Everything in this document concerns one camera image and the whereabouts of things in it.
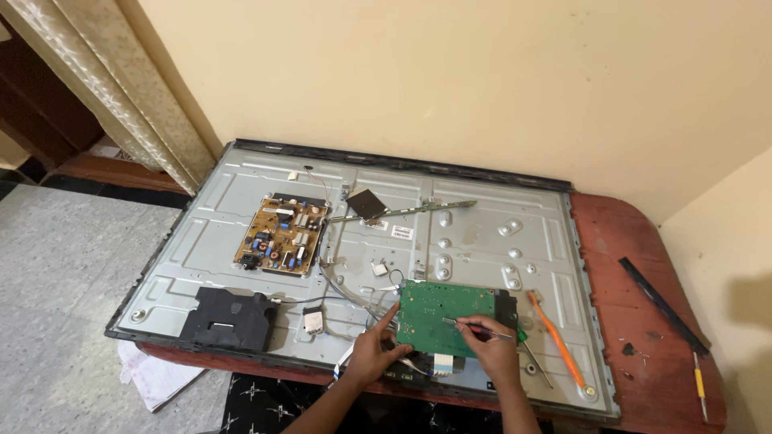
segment person's left hand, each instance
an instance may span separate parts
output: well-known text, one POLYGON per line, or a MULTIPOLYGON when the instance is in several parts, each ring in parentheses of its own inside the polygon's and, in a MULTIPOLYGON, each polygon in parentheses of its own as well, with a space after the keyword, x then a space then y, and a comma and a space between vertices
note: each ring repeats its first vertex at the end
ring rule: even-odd
POLYGON ((399 302, 395 303, 373 328, 357 337, 351 360, 341 380, 353 381, 359 389, 364 389, 370 383, 377 381, 392 363, 413 351, 413 346, 410 344, 398 345, 391 351, 384 351, 381 348, 382 341, 396 344, 394 332, 386 330, 386 327, 397 310, 399 310, 399 302))

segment circuit board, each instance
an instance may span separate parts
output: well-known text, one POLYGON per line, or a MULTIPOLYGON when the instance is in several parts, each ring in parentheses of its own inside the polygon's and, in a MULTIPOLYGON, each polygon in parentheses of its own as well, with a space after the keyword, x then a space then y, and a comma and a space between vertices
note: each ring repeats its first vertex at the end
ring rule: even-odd
POLYGON ((244 270, 308 274, 327 208, 296 199, 263 199, 233 258, 244 270))
POLYGON ((403 280, 400 296, 399 344, 411 344, 416 351, 476 358, 461 333, 443 317, 455 320, 466 315, 495 315, 495 292, 428 281, 403 280))

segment cream wall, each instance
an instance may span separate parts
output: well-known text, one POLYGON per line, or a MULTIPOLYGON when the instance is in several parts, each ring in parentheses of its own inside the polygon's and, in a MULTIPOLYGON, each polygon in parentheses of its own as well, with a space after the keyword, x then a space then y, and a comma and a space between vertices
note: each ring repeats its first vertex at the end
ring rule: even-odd
POLYGON ((518 171, 663 222, 770 146, 768 0, 120 3, 213 153, 247 137, 518 171))
POLYGON ((730 432, 772 432, 772 150, 662 224, 725 383, 730 432))
POLYGON ((0 131, 0 169, 15 169, 27 161, 29 154, 12 138, 0 131))

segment wooden table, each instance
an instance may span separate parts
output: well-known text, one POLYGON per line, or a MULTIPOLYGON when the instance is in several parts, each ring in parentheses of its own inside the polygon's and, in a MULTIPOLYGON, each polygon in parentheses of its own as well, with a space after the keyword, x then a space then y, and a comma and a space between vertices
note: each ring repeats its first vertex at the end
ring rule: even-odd
MULTIPOLYGON (((639 210, 617 199, 573 193, 571 204, 593 290, 593 305, 598 310, 606 343, 604 356, 611 367, 617 389, 615 399, 622 413, 619 425, 606 426, 634 432, 722 432, 726 426, 726 406, 716 363, 710 356, 700 361, 707 397, 706 424, 697 397, 689 345, 617 263, 627 256, 699 335, 697 321, 657 229, 639 210), (627 343, 649 357, 623 355, 622 348, 627 343)), ((331 380, 329 371, 318 369, 267 367, 254 361, 152 344, 145 344, 144 350, 158 358, 206 368, 320 385, 331 380)), ((499 409, 497 403, 488 400, 432 395, 393 381, 379 381, 367 391, 499 409)), ((597 422, 577 422, 599 426, 597 422)))

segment barcode sticker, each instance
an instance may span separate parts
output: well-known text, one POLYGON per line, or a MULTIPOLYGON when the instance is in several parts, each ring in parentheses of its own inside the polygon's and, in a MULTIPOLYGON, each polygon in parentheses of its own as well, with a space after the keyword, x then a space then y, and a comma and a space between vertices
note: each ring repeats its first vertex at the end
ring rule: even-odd
POLYGON ((368 228, 380 229, 382 231, 386 230, 388 227, 388 222, 384 222, 383 220, 375 220, 372 225, 368 225, 364 222, 364 220, 360 220, 359 224, 362 226, 367 226, 368 228))
POLYGON ((413 229, 402 226, 392 226, 391 236, 402 239, 413 239, 413 229))

